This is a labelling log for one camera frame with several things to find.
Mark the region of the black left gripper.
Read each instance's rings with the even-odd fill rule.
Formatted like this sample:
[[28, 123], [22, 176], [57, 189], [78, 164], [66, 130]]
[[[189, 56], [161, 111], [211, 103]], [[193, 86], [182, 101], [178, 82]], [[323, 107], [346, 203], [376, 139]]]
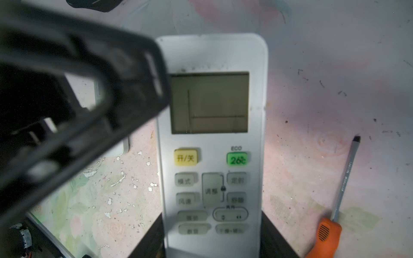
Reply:
[[148, 37], [1, 2], [1, 225], [9, 226], [169, 105]]

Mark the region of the orange handled screwdriver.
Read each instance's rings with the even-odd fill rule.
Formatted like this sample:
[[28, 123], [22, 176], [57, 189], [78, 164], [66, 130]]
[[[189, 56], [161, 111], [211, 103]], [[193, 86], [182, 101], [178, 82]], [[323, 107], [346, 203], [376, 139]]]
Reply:
[[342, 204], [347, 183], [349, 181], [350, 173], [354, 164], [361, 136], [356, 135], [350, 146], [349, 154], [346, 160], [344, 175], [342, 179], [339, 192], [334, 203], [332, 214], [329, 218], [322, 218], [316, 231], [314, 247], [306, 255], [306, 258], [333, 258], [339, 246], [342, 227], [338, 223], [339, 210]]

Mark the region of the white air conditioner remote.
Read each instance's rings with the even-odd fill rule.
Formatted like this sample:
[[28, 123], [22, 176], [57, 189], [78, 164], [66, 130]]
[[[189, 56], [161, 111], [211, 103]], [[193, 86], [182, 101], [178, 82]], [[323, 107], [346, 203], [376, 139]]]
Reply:
[[157, 118], [165, 256], [257, 258], [267, 44], [252, 33], [157, 42], [172, 88]]

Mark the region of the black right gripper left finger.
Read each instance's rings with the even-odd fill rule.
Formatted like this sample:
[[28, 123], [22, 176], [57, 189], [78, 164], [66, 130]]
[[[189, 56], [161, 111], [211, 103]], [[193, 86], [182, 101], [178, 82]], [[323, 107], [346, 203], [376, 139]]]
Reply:
[[160, 214], [129, 255], [129, 258], [164, 258], [164, 238], [163, 220], [162, 214]]

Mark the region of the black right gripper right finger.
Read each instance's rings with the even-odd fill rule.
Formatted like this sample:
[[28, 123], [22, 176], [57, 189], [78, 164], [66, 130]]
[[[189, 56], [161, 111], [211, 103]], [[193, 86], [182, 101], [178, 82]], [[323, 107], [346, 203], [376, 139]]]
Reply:
[[261, 215], [260, 258], [299, 258], [267, 215]]

